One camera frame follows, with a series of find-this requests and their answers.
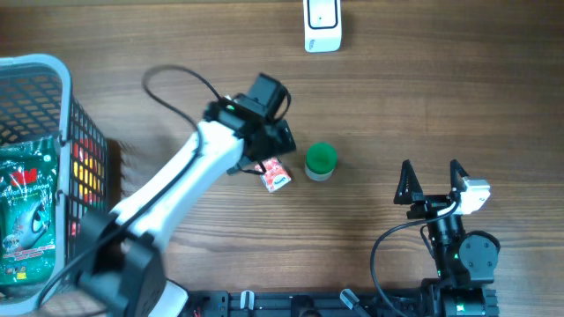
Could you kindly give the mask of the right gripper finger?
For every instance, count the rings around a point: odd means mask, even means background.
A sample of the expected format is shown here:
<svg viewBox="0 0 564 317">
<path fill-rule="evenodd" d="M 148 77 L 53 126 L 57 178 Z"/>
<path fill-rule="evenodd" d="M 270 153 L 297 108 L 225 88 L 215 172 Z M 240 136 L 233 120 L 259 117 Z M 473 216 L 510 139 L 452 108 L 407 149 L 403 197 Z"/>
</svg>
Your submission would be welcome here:
<svg viewBox="0 0 564 317">
<path fill-rule="evenodd" d="M 402 163 L 401 174 L 397 190 L 393 199 L 394 204 L 407 205 L 424 201 L 422 187 L 409 159 Z"/>
<path fill-rule="evenodd" d="M 469 174 L 464 170 L 457 159 L 453 159 L 449 163 L 450 169 L 450 186 L 453 191 L 462 192 L 465 190 L 464 179 Z"/>
</svg>

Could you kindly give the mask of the small red snack box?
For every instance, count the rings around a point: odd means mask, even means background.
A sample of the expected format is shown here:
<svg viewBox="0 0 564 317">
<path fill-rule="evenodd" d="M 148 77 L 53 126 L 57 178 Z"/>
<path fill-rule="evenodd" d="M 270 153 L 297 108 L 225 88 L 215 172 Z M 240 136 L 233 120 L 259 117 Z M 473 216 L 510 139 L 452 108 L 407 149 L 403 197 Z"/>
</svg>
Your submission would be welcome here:
<svg viewBox="0 0 564 317">
<path fill-rule="evenodd" d="M 255 170 L 261 173 L 260 178 L 269 193 L 274 193 L 292 180 L 281 161 L 275 157 L 256 164 Z"/>
</svg>

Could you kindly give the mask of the green lid jar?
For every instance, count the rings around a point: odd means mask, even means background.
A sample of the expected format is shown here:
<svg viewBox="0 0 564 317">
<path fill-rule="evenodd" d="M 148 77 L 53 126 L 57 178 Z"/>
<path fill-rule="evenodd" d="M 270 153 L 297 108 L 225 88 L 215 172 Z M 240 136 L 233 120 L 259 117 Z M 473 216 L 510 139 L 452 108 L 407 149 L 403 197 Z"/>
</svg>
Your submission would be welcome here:
<svg viewBox="0 0 564 317">
<path fill-rule="evenodd" d="M 328 143 L 312 144 L 305 158 L 305 173 L 312 181 L 326 181 L 338 163 L 335 148 Z"/>
</svg>

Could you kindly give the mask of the green 3M gloves package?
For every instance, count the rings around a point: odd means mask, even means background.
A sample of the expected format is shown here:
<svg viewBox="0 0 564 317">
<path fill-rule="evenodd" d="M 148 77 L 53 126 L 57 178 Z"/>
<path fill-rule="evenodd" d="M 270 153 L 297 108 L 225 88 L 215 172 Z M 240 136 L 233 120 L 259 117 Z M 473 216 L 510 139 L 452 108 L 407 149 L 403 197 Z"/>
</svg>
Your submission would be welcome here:
<svg viewBox="0 0 564 317">
<path fill-rule="evenodd" d="M 56 263 L 54 138 L 1 148 L 1 286 L 40 284 Z"/>
</svg>

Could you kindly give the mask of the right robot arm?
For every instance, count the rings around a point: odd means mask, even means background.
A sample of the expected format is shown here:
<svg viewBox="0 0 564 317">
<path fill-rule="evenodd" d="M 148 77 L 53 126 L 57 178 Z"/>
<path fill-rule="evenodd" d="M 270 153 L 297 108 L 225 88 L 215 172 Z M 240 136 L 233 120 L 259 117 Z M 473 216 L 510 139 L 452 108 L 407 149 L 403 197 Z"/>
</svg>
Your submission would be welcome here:
<svg viewBox="0 0 564 317">
<path fill-rule="evenodd" d="M 394 203 L 408 205 L 410 220 L 423 220 L 428 230 L 427 245 L 437 270 L 398 308 L 407 316 L 498 316 L 494 270 L 500 242 L 484 231 L 468 232 L 463 217 L 478 211 L 490 197 L 490 184 L 471 177 L 457 160 L 450 162 L 451 190 L 445 195 L 426 195 L 412 163 L 402 163 Z"/>
</svg>

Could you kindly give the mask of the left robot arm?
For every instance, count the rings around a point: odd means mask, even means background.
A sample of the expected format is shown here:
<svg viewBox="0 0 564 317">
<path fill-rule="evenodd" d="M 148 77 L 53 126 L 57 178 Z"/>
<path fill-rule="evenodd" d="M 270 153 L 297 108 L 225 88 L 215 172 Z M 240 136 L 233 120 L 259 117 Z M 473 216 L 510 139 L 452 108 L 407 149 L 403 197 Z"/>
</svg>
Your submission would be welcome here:
<svg viewBox="0 0 564 317">
<path fill-rule="evenodd" d="M 80 222 L 71 281 L 112 316 L 178 316 L 189 293 L 167 278 L 163 254 L 177 226 L 225 173 L 295 151 L 284 116 L 291 94 L 259 74 L 246 93 L 216 95 L 186 144 L 136 193 Z"/>
</svg>

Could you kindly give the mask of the white barcode scanner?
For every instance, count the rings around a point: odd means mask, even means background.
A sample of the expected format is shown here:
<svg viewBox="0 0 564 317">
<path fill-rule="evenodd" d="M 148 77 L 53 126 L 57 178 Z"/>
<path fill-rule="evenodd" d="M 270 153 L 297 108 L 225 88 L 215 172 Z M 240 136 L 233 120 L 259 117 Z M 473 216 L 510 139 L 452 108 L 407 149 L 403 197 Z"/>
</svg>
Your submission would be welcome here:
<svg viewBox="0 0 564 317">
<path fill-rule="evenodd" d="M 340 0 L 303 0 L 304 48 L 310 54 L 338 51 L 343 38 Z"/>
</svg>

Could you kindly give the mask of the grey plastic mesh basket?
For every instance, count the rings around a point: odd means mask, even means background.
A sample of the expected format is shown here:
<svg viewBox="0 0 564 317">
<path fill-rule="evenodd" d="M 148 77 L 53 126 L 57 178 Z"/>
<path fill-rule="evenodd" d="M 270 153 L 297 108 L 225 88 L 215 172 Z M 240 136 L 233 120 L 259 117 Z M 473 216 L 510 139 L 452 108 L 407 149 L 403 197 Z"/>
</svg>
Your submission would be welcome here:
<svg viewBox="0 0 564 317">
<path fill-rule="evenodd" d="M 56 263 L 40 284 L 1 286 L 3 316 L 31 313 L 45 283 L 74 258 L 81 218 L 108 211 L 108 142 L 75 99 L 63 62 L 44 54 L 2 58 L 1 148 L 51 136 L 58 155 Z"/>
</svg>

